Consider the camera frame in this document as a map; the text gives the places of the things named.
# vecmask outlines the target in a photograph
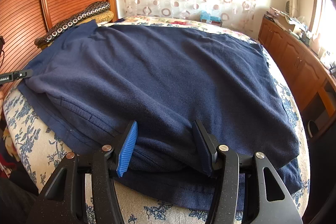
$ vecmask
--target silver bolt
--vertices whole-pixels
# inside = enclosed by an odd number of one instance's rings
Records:
[[[110,146],[109,144],[106,144],[104,145],[102,148],[101,148],[103,151],[110,151],[112,149],[112,146]]]
[[[75,153],[73,153],[73,152],[69,152],[69,153],[66,154],[66,157],[69,160],[72,159],[74,156],[75,156]]]
[[[228,151],[229,150],[229,147],[227,146],[227,145],[225,145],[225,144],[221,144],[220,146],[219,146],[219,149],[220,149],[220,151]]]
[[[264,154],[263,152],[257,152],[257,153],[255,154],[255,156],[256,156],[257,158],[259,158],[259,159],[263,159],[263,158],[265,158],[265,154]]]

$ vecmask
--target navy blue garment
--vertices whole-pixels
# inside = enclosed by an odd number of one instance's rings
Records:
[[[28,68],[34,75],[19,90],[78,154],[138,122],[120,181],[154,198],[209,209],[214,182],[201,168],[196,118],[220,143],[247,155],[262,151],[275,168],[299,154],[259,44],[190,28],[98,28],[91,21],[63,33]],[[280,173],[288,188],[300,188],[298,168]]]

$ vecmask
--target white and blue floral fabric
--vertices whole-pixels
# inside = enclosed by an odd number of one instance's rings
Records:
[[[244,34],[214,25],[188,20],[176,21],[174,19],[138,16],[129,17],[120,23],[99,25],[110,26],[114,24],[195,28],[210,33],[226,33],[247,43],[255,43]],[[268,52],[264,50],[263,53],[268,60],[269,72],[273,77],[274,84],[282,100],[288,119],[300,141],[298,163],[303,186],[298,192],[292,195],[292,198],[302,216],[308,204],[310,188],[310,166],[305,131],[300,113],[285,79]],[[36,184],[38,190],[41,191],[63,156],[71,150],[41,121],[26,98],[15,87],[7,94],[3,103],[3,110],[8,130],[21,162]],[[126,224],[203,224],[207,218],[207,212],[205,211],[180,208],[173,204],[155,200],[129,189],[118,182],[115,182],[115,189]],[[89,223],[95,223],[90,175],[86,176],[86,207]],[[242,213],[237,213],[236,224],[240,223],[241,219]]]

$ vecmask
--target black cable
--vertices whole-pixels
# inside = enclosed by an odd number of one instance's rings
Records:
[[[2,61],[1,61],[1,65],[0,65],[0,68],[2,67],[2,64],[3,64],[3,60],[5,59],[5,52],[4,52],[4,50],[1,50],[1,52],[3,52],[3,57],[2,57]]]

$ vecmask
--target person's leg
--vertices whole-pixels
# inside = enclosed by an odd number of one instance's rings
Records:
[[[0,222],[25,224],[36,197],[9,179],[0,178]]]

